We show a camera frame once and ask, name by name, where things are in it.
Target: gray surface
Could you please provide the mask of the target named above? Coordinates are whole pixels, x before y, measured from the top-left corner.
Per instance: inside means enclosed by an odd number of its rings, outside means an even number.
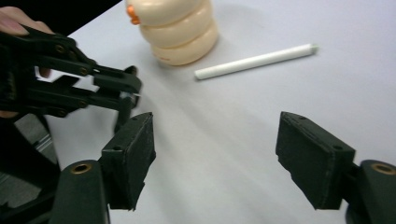
[[[277,162],[279,116],[312,119],[356,148],[357,164],[395,164],[396,1],[212,3],[219,42],[185,66],[155,61],[124,3],[72,34],[102,65],[136,65],[144,86],[134,113],[154,115],[158,157],[136,211],[111,211],[112,223],[345,223],[345,203],[341,211],[315,211]],[[318,54],[193,77],[197,69],[306,43],[319,44]],[[98,159],[113,122],[114,113],[93,106],[51,118],[62,167]]]

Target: beige stacking toy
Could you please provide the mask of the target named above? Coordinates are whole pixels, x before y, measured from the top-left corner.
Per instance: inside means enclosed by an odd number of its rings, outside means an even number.
[[[210,0],[126,0],[131,22],[161,62],[192,63],[215,45],[218,29]]]

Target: human hand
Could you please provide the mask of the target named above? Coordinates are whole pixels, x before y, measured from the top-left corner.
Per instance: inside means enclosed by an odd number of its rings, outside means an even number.
[[[28,35],[29,32],[22,25],[32,27],[39,31],[53,34],[51,29],[42,21],[33,21],[22,10],[17,7],[0,7],[0,32],[10,35]],[[42,77],[48,77],[50,70],[47,68],[39,68]],[[17,112],[0,110],[0,118],[13,118]]]

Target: white tabletop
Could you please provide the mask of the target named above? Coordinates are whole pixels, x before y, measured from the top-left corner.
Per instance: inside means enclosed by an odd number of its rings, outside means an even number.
[[[345,202],[341,211],[315,211],[278,163],[279,115],[312,119],[354,147],[357,164],[396,164],[396,2],[212,3],[219,41],[185,66],[152,57],[124,3],[71,34],[101,65],[137,66],[144,87],[134,115],[154,115],[157,159],[136,211],[111,211],[112,223],[345,223]],[[202,81],[193,76],[308,43],[320,46],[317,55]],[[114,116],[90,106],[66,119],[49,117],[62,167],[97,160]]]

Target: white pen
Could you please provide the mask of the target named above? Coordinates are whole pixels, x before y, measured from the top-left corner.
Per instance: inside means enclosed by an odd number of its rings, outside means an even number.
[[[306,44],[291,49],[283,49],[280,51],[263,54],[260,56],[239,60],[232,63],[224,63],[213,67],[208,67],[195,71],[197,79],[205,79],[210,77],[218,77],[249,68],[267,65],[270,63],[280,63],[286,60],[300,58],[315,54],[318,51],[318,45]]]

